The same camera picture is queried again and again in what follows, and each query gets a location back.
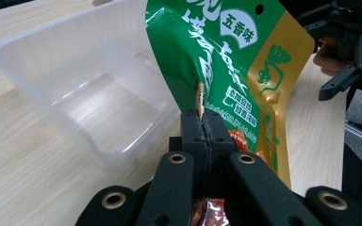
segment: black metal bracket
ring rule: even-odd
[[[222,117],[210,110],[181,114],[154,179],[132,191],[97,193],[76,225],[190,225],[196,199],[224,199],[230,225],[362,225],[362,208],[340,191],[314,187],[300,197],[254,153],[242,153]]]
[[[297,18],[297,21],[315,40],[314,52],[317,51],[319,38],[330,37],[337,41],[337,58],[355,62],[354,66],[346,66],[342,72],[321,87],[319,101],[330,100],[339,92],[345,91],[355,82],[362,80],[362,12],[360,8],[341,8],[337,2],[339,1],[315,8]],[[307,20],[324,11],[329,12],[326,19],[314,23]]]

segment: wooden table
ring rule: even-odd
[[[2,9],[0,41],[88,8],[92,0],[34,1]],[[292,189],[302,195],[311,186],[340,188],[345,96],[318,102],[319,87],[327,79],[310,59],[290,101]],[[0,225],[72,225],[100,189],[138,188],[148,181],[159,155],[138,156],[121,170],[97,168],[46,124],[0,71]]]

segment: red food item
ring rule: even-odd
[[[255,153],[255,154],[256,154],[257,156],[261,157],[261,159],[263,159],[263,161],[264,161],[265,163],[267,163],[266,157],[264,156],[263,151],[258,151],[258,152]]]
[[[242,152],[248,152],[248,140],[246,140],[245,136],[242,132],[240,132],[240,130],[228,130],[228,133],[236,141],[238,148]]]
[[[196,202],[192,225],[193,226],[229,225],[227,216],[225,215],[224,212],[224,200],[203,199],[201,201]]]

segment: clear plastic container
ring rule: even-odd
[[[0,43],[0,68],[104,166],[167,142],[178,107],[145,31],[146,0],[114,1]]]

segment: screw hole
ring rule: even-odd
[[[339,204],[339,200],[337,200],[335,197],[325,196],[324,198],[332,204]]]
[[[154,224],[156,226],[166,226],[170,224],[170,219],[165,215],[160,215],[155,218]]]
[[[182,154],[173,154],[169,157],[169,160],[174,164],[180,164],[185,162],[187,158]]]
[[[250,155],[248,154],[241,154],[239,157],[238,157],[239,161],[244,163],[244,164],[254,164],[255,162],[255,159],[252,158]]]
[[[257,7],[255,8],[255,14],[257,16],[261,15],[261,13],[263,13],[263,11],[264,11],[264,6],[261,4],[257,5]]]
[[[110,192],[102,199],[102,205],[106,209],[117,209],[125,203],[125,200],[122,192]]]

